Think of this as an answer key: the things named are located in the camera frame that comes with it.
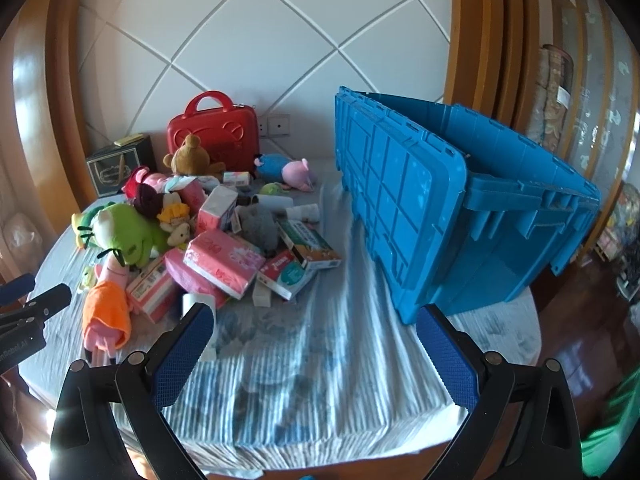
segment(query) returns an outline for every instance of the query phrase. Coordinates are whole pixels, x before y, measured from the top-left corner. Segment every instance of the red case handle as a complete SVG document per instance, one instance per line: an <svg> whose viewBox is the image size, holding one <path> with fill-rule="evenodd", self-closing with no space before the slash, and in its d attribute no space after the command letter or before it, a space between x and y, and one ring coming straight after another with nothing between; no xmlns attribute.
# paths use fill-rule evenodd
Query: red case handle
<svg viewBox="0 0 640 480"><path fill-rule="evenodd" d="M208 92L203 92L202 94L194 97L187 105L184 114L188 116L196 113L198 111L198 104L205 97L211 97L212 99L218 101L222 105L223 112L230 112L234 107L234 102L231 100L231 97L223 94L222 92L219 92L218 90L209 90Z"/></svg>

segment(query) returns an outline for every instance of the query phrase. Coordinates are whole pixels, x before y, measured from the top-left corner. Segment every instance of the brown teddy bear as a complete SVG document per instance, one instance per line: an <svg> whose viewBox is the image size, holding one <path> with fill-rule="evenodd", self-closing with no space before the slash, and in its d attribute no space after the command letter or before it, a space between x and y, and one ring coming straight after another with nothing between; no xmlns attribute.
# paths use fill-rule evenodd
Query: brown teddy bear
<svg viewBox="0 0 640 480"><path fill-rule="evenodd" d="M224 162L210 163L209 153L200 146L200 138L192 134L187 135L173 156L167 153L162 161L175 174L213 175L220 181L226 170Z"/></svg>

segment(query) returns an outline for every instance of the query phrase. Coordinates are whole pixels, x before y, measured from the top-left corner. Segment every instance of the blue and pink plush toy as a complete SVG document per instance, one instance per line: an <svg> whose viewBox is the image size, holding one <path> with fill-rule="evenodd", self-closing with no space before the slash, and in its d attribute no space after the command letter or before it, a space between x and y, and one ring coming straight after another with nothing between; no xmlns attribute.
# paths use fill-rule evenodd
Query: blue and pink plush toy
<svg viewBox="0 0 640 480"><path fill-rule="evenodd" d="M314 190L316 176L309 169L306 158L291 160L288 156L272 153L258 155L254 163L258 176L266 182L279 182L284 189L293 187L306 192Z"/></svg>

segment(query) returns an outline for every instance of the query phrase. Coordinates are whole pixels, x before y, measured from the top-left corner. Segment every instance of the blue gripper pad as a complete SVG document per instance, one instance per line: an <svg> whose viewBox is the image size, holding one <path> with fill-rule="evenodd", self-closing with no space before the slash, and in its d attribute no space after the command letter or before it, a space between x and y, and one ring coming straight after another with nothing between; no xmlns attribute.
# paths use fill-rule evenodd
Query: blue gripper pad
<svg viewBox="0 0 640 480"><path fill-rule="evenodd" d="M152 401L158 410L171 406L178 399L213 334L213 327L213 313L208 306L204 305L204 308L201 308L182 329L180 337L156 368L153 374Z"/></svg>
<svg viewBox="0 0 640 480"><path fill-rule="evenodd" d="M472 412L479 399L478 375L453 342L453 334L427 308L418 309L415 331L453 402Z"/></svg>
<svg viewBox="0 0 640 480"><path fill-rule="evenodd" d="M15 280L0 286L0 306L8 305L18 300L18 298L26 296L35 286L36 280L33 274L23 274Z"/></svg>

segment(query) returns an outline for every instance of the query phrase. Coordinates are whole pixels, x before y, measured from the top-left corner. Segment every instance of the pink package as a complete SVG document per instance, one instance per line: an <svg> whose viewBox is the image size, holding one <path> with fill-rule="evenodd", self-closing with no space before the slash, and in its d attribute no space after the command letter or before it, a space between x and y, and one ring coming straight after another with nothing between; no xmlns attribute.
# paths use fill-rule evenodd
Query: pink package
<svg viewBox="0 0 640 480"><path fill-rule="evenodd" d="M196 236L184 253L184 263L199 275L239 300L265 262L252 251L220 230Z"/></svg>
<svg viewBox="0 0 640 480"><path fill-rule="evenodd" d="M149 263L127 287L129 304L154 323L167 313L177 293L178 285L167 272L162 256Z"/></svg>
<svg viewBox="0 0 640 480"><path fill-rule="evenodd" d="M215 187L198 211L196 234L213 229L224 231L231 222L236 200L238 200L238 193L233 189L225 186Z"/></svg>
<svg viewBox="0 0 640 480"><path fill-rule="evenodd" d="M178 190L178 194L182 202L189 206L192 215L195 215L207 200L207 194L197 180Z"/></svg>
<svg viewBox="0 0 640 480"><path fill-rule="evenodd" d="M184 251L178 247L169 249L164 254L166 270L175 282L190 294L209 294L216 301L216 308L223 306L229 299L228 294L217 288L206 278L203 278L195 270L188 267L184 262Z"/></svg>

